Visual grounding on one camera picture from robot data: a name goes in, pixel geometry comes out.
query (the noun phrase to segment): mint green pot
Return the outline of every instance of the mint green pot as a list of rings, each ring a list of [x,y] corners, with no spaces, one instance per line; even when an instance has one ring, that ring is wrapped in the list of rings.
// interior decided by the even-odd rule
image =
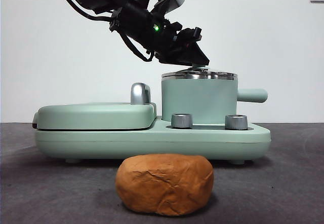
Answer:
[[[237,101],[264,102],[263,89],[238,90],[237,75],[189,69],[162,75],[162,120],[192,114],[194,124],[223,124],[236,114]]]

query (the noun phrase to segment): gray table surface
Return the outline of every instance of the gray table surface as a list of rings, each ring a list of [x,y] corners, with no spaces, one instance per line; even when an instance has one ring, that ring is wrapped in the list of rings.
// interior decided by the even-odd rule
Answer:
[[[1,124],[1,223],[324,223],[324,124],[259,124],[265,157],[212,161],[207,206],[184,217],[137,214],[114,189],[121,160],[77,165],[42,155],[31,124]]]

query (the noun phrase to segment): pot handle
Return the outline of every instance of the pot handle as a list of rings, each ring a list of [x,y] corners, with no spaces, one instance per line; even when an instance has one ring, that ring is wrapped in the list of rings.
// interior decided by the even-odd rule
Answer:
[[[265,102],[268,99],[268,92],[264,89],[239,89],[237,101]]]

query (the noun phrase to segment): white wall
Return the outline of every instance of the white wall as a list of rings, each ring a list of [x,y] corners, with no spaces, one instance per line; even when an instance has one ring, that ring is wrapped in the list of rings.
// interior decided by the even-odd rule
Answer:
[[[156,0],[151,0],[150,8]],[[161,113],[160,75],[182,66],[137,59],[107,23],[81,17],[65,0],[2,0],[2,122],[31,122],[39,107],[129,101],[150,85]],[[252,122],[324,122],[324,5],[309,0],[186,0],[170,13],[199,26],[210,67],[264,88],[264,104],[238,103]]]

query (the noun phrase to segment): black cable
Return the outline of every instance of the black cable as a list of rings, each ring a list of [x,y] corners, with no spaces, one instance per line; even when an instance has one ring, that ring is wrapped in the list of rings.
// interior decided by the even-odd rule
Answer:
[[[126,46],[140,59],[142,59],[144,62],[151,62],[155,52],[154,51],[150,51],[151,56],[149,58],[146,58],[140,51],[138,51],[138,49],[134,46],[134,44],[131,42],[131,40],[128,38],[128,36],[122,32],[122,31],[118,31],[121,39],[123,39],[124,43],[126,44]]]
[[[114,18],[107,17],[107,16],[92,16],[92,15],[89,15],[86,12],[84,12],[83,10],[81,10],[72,0],[66,0],[66,1],[72,6],[72,8],[75,9],[75,11],[77,11],[82,16],[88,18],[89,20],[106,21],[106,22],[110,22],[110,21],[114,20]]]

